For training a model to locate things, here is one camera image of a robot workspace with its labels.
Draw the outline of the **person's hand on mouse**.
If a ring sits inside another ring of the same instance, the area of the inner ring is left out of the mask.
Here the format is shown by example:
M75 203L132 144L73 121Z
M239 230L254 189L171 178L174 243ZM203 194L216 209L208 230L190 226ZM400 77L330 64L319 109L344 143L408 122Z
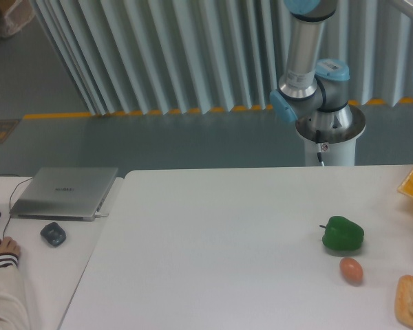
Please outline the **person's hand on mouse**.
M19 244L10 236L0 239L0 255L13 254L17 258L20 257L21 248Z

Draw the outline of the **striped cream sleeve forearm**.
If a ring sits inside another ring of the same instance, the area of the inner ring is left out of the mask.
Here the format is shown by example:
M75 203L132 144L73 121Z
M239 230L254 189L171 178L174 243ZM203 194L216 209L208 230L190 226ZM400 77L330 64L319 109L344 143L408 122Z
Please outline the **striped cream sleeve forearm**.
M0 329L30 329L19 257L0 253Z

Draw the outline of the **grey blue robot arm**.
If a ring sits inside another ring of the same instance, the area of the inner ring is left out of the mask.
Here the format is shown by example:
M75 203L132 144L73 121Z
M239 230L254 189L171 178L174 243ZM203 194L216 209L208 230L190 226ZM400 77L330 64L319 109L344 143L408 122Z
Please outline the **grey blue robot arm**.
M341 103L413 98L413 1L286 1L286 65L271 92L285 122Z

